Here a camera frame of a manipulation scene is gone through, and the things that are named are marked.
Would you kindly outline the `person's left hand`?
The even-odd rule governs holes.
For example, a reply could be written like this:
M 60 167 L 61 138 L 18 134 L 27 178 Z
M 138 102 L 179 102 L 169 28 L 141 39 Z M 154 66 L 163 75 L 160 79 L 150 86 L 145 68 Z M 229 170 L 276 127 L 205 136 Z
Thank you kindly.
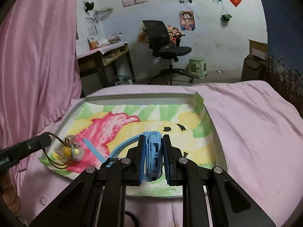
M 16 215 L 21 208 L 20 197 L 12 183 L 9 172 L 6 172 L 1 180 L 1 187 L 3 189 L 3 199 L 13 215 Z

